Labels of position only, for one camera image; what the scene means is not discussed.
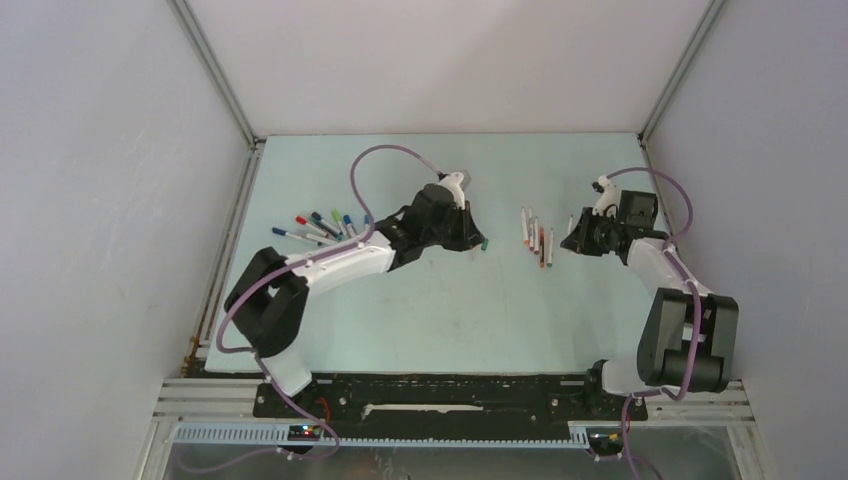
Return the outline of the green cap thin marker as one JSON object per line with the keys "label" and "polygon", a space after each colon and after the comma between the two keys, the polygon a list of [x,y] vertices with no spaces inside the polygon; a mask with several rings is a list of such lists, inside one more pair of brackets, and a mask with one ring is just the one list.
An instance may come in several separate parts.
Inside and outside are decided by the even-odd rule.
{"label": "green cap thin marker", "polygon": [[545,264],[547,268],[551,268],[553,266],[553,258],[555,251],[555,229],[550,227],[546,233],[546,246],[545,246]]}

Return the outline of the orange cap marker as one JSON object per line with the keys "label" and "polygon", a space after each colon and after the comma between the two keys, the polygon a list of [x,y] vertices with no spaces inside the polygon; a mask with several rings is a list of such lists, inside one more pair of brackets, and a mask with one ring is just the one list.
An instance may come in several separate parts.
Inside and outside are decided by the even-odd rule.
{"label": "orange cap marker", "polygon": [[522,227],[522,238],[525,245],[529,248],[532,248],[530,240],[530,225],[529,225],[530,217],[528,216],[527,209],[525,207],[521,207],[521,227]]}

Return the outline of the magenta cap marker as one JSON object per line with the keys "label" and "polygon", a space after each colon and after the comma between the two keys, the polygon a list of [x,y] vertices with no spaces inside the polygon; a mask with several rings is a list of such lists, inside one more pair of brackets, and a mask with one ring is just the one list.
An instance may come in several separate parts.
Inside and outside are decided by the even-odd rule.
{"label": "magenta cap marker", "polygon": [[533,210],[532,210],[531,207],[527,208],[527,234],[528,234],[529,250],[533,253],[536,253],[537,247],[536,247],[535,216],[533,215]]}

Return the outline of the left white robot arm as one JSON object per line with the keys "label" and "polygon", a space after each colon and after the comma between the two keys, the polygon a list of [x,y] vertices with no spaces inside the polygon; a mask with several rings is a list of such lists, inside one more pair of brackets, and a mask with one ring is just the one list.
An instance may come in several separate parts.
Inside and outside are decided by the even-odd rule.
{"label": "left white robot arm", "polygon": [[245,351],[277,385],[278,404],[292,416],[304,416],[316,403],[312,371],[297,344],[308,300],[397,270],[429,247],[466,252],[484,241],[470,205],[458,205],[448,188],[428,184],[411,204],[359,238],[305,256],[286,257],[272,247],[257,251],[225,301],[219,330],[236,327],[248,342]]}

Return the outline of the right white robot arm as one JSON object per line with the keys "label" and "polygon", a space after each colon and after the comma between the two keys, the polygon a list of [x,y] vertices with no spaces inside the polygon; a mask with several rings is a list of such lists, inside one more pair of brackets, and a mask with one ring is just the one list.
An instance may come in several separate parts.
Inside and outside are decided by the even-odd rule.
{"label": "right white robot arm", "polygon": [[606,418],[622,396],[657,392],[675,400],[720,393],[731,381],[739,306],[699,282],[667,233],[656,229],[655,194],[603,187],[561,242],[573,253],[616,256],[653,300],[633,357],[600,360],[581,392],[585,411]]}

